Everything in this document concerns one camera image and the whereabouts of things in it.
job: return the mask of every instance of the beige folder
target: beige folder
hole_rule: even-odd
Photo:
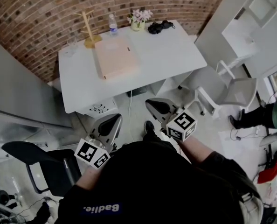
[[[105,79],[126,75],[138,68],[138,61],[123,37],[114,37],[95,44],[96,53]]]

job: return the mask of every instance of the forearm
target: forearm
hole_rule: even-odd
[[[92,190],[100,177],[101,169],[102,168],[96,170],[93,167],[88,167],[81,178],[76,182],[76,185],[86,190]]]
[[[202,163],[213,152],[193,136],[178,144],[192,164]]]

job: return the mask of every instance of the bottle label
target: bottle label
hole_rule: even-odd
[[[111,32],[116,32],[118,31],[118,28],[110,28]]]

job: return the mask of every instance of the black cable bundle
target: black cable bundle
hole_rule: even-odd
[[[158,24],[156,22],[153,22],[151,26],[148,27],[148,31],[151,34],[158,34],[160,33],[163,29],[168,29],[168,28],[176,28],[172,22],[169,22],[167,20],[164,20],[161,24]]]

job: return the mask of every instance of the person in green shirt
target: person in green shirt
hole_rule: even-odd
[[[235,129],[245,129],[259,125],[277,129],[277,101],[273,104],[267,104],[265,107],[260,106],[248,113],[245,113],[243,109],[239,120],[230,115],[229,121]]]

